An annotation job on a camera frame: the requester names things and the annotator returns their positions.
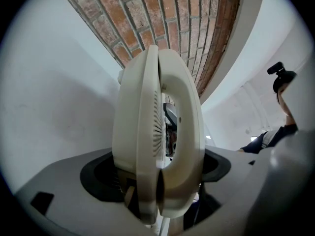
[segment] black camera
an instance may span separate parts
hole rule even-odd
[[[278,76],[283,72],[285,72],[284,64],[280,61],[267,70],[268,74],[276,73]]]

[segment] white handle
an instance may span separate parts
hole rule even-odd
[[[204,128],[198,93],[191,74],[172,50],[158,52],[162,92],[174,100],[177,142],[173,161],[162,169],[164,190],[159,210],[162,216],[184,215],[198,190],[204,158]]]

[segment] white plastic device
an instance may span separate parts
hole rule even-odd
[[[204,158],[201,106],[191,74],[175,51],[150,46],[128,64],[119,80],[115,166],[136,176],[142,221],[154,222],[158,208],[162,216],[181,216],[198,190]],[[176,155],[161,169],[163,92],[175,102],[178,127]]]

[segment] dark shirt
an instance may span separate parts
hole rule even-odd
[[[280,127],[273,139],[267,145],[267,147],[274,147],[278,141],[280,141],[283,137],[288,135],[293,135],[297,131],[296,124]],[[253,140],[250,144],[245,147],[242,147],[245,152],[258,154],[262,148],[263,137],[267,132],[258,136],[255,140]]]

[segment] black slot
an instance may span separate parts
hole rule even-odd
[[[46,192],[38,192],[31,201],[31,205],[45,216],[51,201],[54,198],[54,194]]]
[[[81,170],[80,180],[84,189],[100,201],[124,201],[112,153],[87,163]]]
[[[216,182],[231,169],[231,163],[225,157],[206,149],[202,168],[202,182]]]

